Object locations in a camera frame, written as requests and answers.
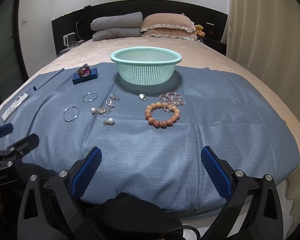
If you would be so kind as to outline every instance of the silver bolt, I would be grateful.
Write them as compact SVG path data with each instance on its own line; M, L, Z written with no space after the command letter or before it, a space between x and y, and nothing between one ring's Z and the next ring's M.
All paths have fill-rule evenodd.
M60 177L65 177L65 176L67 176L67 174L68 174L67 171L60 171L60 172L59 172L59 176L60 176Z
M266 175L266 179L269 180L269 181L271 181L271 180L272 180L272 176L269 175L269 174L267 174L267 175Z
M32 176L30 177L30 180L31 180L31 181L34 181L34 180L36 180L36 179L37 179L37 175L35 175L35 174L32 175Z
M237 171L235 171L235 174L236 174L238 177L242 177L244 173L243 173L243 171L237 170Z

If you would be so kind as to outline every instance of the teddy bear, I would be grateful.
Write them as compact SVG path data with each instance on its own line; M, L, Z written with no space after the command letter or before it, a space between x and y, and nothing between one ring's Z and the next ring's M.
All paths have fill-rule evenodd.
M194 27L196 29L194 33L199 37L204 38L206 34L203 32L203 27L201 25L195 25Z

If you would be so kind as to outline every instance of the jewelry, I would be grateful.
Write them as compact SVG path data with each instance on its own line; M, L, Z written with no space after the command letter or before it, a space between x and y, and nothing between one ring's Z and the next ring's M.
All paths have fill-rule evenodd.
M113 125L114 124L114 119L109 118L108 120L103 121L103 125Z
M91 69L87 64L84 64L81 68L78 70L79 77L87 77L91 74Z
M65 113L66 113L66 111L68 111L70 108L77 108L77 109L79 110L79 113L76 114L76 115L74 116L74 118L72 118L72 119L70 119L70 120L66 120L66 119L65 119ZM77 106L71 106L71 107L68 107L68 108L65 109L65 112L63 113L63 119L64 119L66 122L71 122L71 121L73 121L74 119L76 119L76 118L78 117L79 114L80 114L80 109L79 109L79 107L77 107Z
M163 103L160 103L160 102L152 103L151 105L147 106L147 109L145 111L146 120L148 120L148 123L153 124L153 126L156 128L158 128L158 127L166 128L167 126L171 126L171 125L173 125L174 122L176 122L180 118L180 110L176 106L171 106L171 110L174 112L172 117L170 117L166 121L155 120L152 117L151 112L153 110L155 110L156 108L161 108L163 106L165 106L164 102Z
M87 95L90 95L90 94L96 94L96 95L97 95L97 97L96 97L96 98L94 98L94 99L90 99L90 100L84 100L84 98L85 98ZM86 94L86 95L84 95L84 96L83 96L83 98L82 98L82 101L83 101L84 103L88 103L88 102L91 102L91 101L94 101L94 100L96 100L96 99L98 98L98 96L99 96L99 94L98 94L98 93L96 93L96 92L89 92L88 94Z
M91 112L92 114L95 114L95 113L97 112L97 109L96 109L95 107L92 107L92 105L91 105L90 112Z
M144 101L148 100L148 98L146 98L145 94L140 94L139 98Z
M111 112L110 109L105 109L105 108L102 108L102 107L98 108L98 113L99 114L103 114L103 113L109 114L110 112Z
M182 99L182 95L176 92L167 92L159 95L159 98L165 102L165 105L162 106L162 108L167 112L171 111L171 106L183 106L186 104L186 102Z
M116 95L110 94L110 98L112 100L120 101L120 98L116 97Z
M112 103L112 100L111 100L111 99L108 99L108 100L106 101L106 104L107 104L108 106L110 106L111 108L114 108L114 104Z

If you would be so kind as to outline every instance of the beige curtain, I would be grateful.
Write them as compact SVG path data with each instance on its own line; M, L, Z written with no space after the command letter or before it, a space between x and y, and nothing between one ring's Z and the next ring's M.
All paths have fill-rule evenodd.
M300 122L300 5L296 0L230 0L227 57L271 88ZM300 222L300 169L289 177L293 231Z

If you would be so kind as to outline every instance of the black headboard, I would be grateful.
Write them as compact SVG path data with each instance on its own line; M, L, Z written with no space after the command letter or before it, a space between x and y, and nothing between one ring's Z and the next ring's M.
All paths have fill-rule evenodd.
M84 9L66 14L52 21L53 38L57 54L66 47L63 45L63 35L75 32L78 24L79 35L84 40L92 39L94 31L90 29L91 22L98 17L124 15L142 12L143 18L154 13L184 13L195 24L205 27L206 23L214 24L213 35L209 38L220 41L226 26L228 15L203 6L168 1L168 0L125 0L88 6Z

